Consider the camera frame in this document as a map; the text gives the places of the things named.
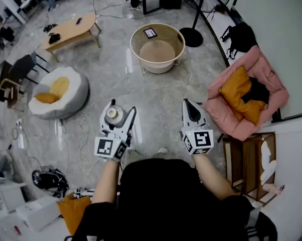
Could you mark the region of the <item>black backpack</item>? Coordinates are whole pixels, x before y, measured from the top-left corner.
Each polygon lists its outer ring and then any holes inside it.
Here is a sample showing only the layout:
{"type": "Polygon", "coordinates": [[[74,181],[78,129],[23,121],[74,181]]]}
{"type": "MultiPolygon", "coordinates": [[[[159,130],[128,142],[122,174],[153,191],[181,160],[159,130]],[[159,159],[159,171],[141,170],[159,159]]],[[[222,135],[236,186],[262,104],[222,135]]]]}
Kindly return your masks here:
{"type": "Polygon", "coordinates": [[[257,45],[252,28],[245,22],[240,22],[233,27],[228,26],[220,38],[222,42],[231,40],[231,45],[227,49],[230,59],[235,59],[237,52],[247,53],[253,46],[257,45]]]}

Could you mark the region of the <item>oval wooden low table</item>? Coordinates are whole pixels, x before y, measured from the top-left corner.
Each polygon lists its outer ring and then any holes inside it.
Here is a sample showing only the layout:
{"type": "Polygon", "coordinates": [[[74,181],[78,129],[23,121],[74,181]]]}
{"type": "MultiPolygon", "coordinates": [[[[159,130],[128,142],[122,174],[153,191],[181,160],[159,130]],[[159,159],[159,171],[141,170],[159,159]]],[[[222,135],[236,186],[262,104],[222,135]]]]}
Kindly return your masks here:
{"type": "Polygon", "coordinates": [[[55,50],[63,48],[69,44],[77,42],[85,38],[91,38],[98,48],[101,48],[99,41],[93,35],[91,29],[95,26],[98,29],[98,33],[101,33],[101,29],[96,23],[96,15],[93,13],[87,13],[79,18],[74,18],[72,20],[63,22],[62,24],[57,25],[49,33],[47,38],[42,43],[42,49],[50,53],[56,62],[58,61],[57,56],[53,53],[55,50]],[[82,22],[79,25],[76,25],[76,22],[79,18],[82,18],[82,22]],[[61,39],[56,43],[49,44],[49,34],[58,33],[61,36],[61,39]]]}

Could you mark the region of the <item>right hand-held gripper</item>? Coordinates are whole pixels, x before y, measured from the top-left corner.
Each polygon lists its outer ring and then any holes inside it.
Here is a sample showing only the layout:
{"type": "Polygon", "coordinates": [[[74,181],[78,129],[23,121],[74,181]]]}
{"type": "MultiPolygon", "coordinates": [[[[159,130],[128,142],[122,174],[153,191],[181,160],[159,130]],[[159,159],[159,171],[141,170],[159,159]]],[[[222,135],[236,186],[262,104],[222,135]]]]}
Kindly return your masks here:
{"type": "Polygon", "coordinates": [[[213,130],[208,129],[206,114],[200,103],[190,99],[182,102],[181,140],[190,156],[207,154],[214,147],[213,130]]]}

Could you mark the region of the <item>person's black shirt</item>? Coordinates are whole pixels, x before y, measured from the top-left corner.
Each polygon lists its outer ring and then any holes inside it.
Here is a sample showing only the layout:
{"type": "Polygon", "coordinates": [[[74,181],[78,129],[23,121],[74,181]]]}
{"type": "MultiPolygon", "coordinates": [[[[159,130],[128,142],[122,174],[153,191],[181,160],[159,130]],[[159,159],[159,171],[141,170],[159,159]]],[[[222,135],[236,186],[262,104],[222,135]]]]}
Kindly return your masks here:
{"type": "Polygon", "coordinates": [[[85,208],[71,241],[277,241],[274,223],[243,195],[219,200],[183,160],[119,171],[113,203],[85,208]]]}

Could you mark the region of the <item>grey white beanbag chair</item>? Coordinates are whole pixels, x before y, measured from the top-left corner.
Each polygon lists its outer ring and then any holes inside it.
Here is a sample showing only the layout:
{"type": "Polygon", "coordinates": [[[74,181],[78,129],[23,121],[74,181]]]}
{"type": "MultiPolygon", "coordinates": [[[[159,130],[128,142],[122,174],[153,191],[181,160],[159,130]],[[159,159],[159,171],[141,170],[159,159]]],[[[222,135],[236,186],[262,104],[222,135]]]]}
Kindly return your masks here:
{"type": "Polygon", "coordinates": [[[41,119],[65,119],[76,113],[85,103],[89,92],[87,77],[71,67],[59,67],[45,75],[34,88],[29,101],[30,112],[41,119]],[[47,93],[59,78],[69,80],[68,88],[53,103],[44,103],[36,98],[39,93],[47,93]]]}

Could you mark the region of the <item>person's right forearm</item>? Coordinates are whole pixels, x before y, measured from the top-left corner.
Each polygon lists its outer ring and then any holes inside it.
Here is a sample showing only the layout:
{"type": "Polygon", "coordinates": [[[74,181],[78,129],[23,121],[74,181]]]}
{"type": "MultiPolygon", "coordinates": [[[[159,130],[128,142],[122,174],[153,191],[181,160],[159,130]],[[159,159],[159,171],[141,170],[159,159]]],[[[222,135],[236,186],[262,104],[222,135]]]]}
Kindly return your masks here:
{"type": "Polygon", "coordinates": [[[227,180],[214,167],[206,155],[194,155],[193,161],[203,185],[219,200],[224,200],[234,195],[227,180]]]}

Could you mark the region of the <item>white cardboard box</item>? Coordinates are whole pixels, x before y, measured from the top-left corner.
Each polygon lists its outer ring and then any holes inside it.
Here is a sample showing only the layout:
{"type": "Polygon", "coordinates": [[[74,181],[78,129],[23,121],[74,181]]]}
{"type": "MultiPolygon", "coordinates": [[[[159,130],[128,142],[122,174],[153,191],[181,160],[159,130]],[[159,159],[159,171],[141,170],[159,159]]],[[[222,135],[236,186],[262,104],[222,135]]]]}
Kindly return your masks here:
{"type": "Polygon", "coordinates": [[[45,196],[17,207],[16,213],[29,228],[40,232],[59,217],[60,210],[57,204],[59,201],[59,198],[45,196]]]}

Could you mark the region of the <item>black chair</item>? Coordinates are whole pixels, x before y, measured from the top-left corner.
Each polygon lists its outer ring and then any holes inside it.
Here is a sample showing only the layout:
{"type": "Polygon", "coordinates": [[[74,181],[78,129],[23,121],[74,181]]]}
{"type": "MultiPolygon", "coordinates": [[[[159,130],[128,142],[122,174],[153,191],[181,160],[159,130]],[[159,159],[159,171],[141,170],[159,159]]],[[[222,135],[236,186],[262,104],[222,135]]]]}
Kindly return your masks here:
{"type": "Polygon", "coordinates": [[[18,59],[9,70],[9,78],[13,82],[18,83],[20,80],[26,79],[34,84],[38,84],[36,81],[30,79],[28,74],[34,70],[35,66],[39,66],[41,69],[49,73],[49,71],[41,66],[37,62],[37,58],[40,58],[42,61],[47,62],[43,57],[39,56],[36,52],[32,54],[27,54],[24,57],[18,59]]]}

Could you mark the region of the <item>small round white object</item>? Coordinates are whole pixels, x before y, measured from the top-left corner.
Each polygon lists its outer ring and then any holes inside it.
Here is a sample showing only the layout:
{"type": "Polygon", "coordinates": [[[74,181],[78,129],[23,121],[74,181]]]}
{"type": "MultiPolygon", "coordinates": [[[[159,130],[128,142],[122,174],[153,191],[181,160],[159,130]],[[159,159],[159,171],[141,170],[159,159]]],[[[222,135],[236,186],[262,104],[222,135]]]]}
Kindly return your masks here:
{"type": "Polygon", "coordinates": [[[105,120],[109,125],[120,128],[123,126],[127,112],[119,105],[111,105],[105,114],[105,120]]]}

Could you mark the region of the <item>wooden framed stool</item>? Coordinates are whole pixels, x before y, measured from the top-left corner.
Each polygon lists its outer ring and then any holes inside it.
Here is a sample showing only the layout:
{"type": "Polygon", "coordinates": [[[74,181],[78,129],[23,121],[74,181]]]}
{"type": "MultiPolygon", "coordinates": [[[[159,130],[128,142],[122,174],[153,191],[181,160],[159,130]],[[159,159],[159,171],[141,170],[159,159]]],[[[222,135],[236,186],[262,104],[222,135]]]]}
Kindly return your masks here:
{"type": "Polygon", "coordinates": [[[8,109],[13,109],[16,111],[23,112],[21,108],[23,102],[21,98],[24,96],[22,91],[22,86],[8,78],[5,78],[0,83],[0,90],[4,91],[4,98],[6,99],[5,103],[7,104],[8,109]]]}

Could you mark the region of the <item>black garment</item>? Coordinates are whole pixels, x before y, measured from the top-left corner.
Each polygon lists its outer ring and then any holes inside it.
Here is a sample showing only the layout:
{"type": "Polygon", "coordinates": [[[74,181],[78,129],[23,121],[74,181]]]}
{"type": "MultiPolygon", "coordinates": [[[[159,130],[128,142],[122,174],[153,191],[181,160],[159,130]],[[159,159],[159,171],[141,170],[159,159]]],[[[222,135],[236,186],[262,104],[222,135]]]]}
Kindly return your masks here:
{"type": "Polygon", "coordinates": [[[266,86],[258,82],[258,80],[254,77],[249,77],[249,79],[251,81],[251,88],[246,94],[242,96],[242,101],[244,103],[248,103],[251,100],[257,100],[268,104],[270,92],[266,88],[266,86]]]}

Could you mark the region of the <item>mustard pillow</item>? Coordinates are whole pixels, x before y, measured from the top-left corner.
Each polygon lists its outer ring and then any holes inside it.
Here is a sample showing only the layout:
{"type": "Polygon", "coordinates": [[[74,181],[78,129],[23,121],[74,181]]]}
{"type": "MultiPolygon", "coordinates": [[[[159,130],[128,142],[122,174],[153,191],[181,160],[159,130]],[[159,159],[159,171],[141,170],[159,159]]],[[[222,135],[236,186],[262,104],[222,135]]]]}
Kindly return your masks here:
{"type": "Polygon", "coordinates": [[[219,88],[219,93],[231,106],[232,112],[239,121],[245,118],[256,125],[259,122],[260,113],[264,110],[266,104],[257,100],[251,100],[248,103],[242,101],[242,96],[251,88],[249,77],[245,67],[243,65],[240,66],[232,73],[223,86],[219,88]]]}

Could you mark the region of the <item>wooden side rack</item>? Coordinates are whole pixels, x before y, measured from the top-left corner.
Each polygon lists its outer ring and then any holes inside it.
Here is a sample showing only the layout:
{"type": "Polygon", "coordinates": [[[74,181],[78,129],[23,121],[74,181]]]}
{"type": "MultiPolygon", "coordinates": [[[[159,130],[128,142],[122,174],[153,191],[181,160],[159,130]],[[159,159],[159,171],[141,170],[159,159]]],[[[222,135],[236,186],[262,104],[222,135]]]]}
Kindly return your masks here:
{"type": "Polygon", "coordinates": [[[222,141],[226,177],[232,189],[266,206],[276,197],[268,189],[275,183],[275,133],[254,133],[244,141],[224,137],[222,141]]]}

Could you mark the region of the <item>large orange cushion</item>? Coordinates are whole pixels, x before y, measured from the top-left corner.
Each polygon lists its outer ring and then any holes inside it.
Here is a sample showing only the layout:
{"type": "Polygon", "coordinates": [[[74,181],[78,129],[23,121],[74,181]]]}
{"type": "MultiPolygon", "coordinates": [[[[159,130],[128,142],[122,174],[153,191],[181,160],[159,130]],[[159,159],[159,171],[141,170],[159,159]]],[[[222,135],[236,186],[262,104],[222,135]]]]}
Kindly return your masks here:
{"type": "Polygon", "coordinates": [[[85,208],[91,204],[89,196],[75,198],[74,193],[64,197],[62,201],[56,202],[63,216],[67,229],[71,235],[74,235],[83,217],[85,208]]]}

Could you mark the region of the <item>person's left forearm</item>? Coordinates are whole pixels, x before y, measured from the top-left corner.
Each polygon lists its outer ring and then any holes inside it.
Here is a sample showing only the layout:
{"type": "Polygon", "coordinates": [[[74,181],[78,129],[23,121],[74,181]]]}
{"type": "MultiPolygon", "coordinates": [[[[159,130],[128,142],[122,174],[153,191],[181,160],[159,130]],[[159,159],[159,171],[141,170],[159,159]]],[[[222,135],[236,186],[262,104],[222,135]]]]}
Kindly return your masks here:
{"type": "Polygon", "coordinates": [[[106,161],[103,173],[95,187],[92,203],[113,203],[116,198],[120,163],[106,161]]]}

